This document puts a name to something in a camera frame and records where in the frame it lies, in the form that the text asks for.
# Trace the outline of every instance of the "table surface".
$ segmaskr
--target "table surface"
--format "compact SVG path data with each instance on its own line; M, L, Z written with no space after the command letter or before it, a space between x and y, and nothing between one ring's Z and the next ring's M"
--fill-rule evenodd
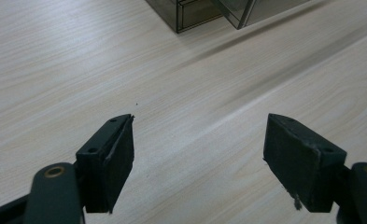
M262 159L269 113L367 161L367 0L174 34L144 0L0 0L0 205L131 113L134 168L88 223L335 223Z

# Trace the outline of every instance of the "wooden table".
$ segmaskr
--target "wooden table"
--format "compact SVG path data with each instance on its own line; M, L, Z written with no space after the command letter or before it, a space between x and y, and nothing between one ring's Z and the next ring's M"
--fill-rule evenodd
M313 2L241 31L174 34L144 0L0 0L0 205L132 113L135 161L88 223L335 223L296 211L262 160L268 113L367 161L367 0Z

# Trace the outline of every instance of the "light wood grain surface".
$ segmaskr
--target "light wood grain surface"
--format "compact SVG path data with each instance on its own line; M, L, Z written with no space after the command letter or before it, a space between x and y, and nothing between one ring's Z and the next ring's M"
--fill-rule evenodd
M88 223L335 223L262 160L268 113L367 161L367 0L174 34L144 0L0 0L0 205L132 113L134 169Z

